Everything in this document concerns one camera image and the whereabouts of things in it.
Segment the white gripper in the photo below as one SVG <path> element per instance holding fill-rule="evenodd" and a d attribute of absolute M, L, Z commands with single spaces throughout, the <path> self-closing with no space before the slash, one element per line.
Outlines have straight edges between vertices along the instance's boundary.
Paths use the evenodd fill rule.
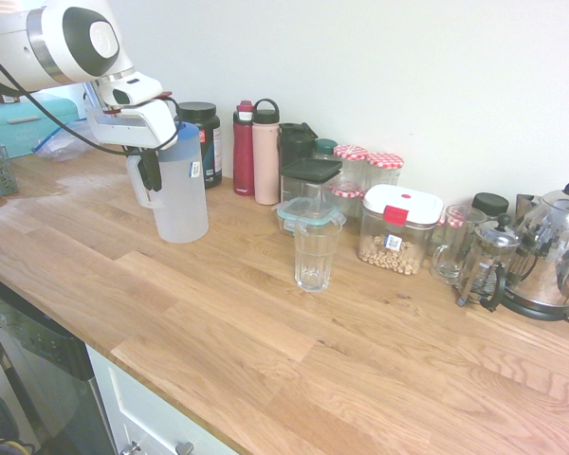
<path fill-rule="evenodd" d="M 108 115 L 100 107 L 85 103 L 86 118 L 95 138 L 103 144 L 144 149 L 164 148 L 176 140 L 176 127 L 171 111 L 164 100 L 150 100 L 141 105 L 124 107 Z M 146 189 L 160 191 L 162 179 L 156 151 L 139 153 L 138 172 Z"/>

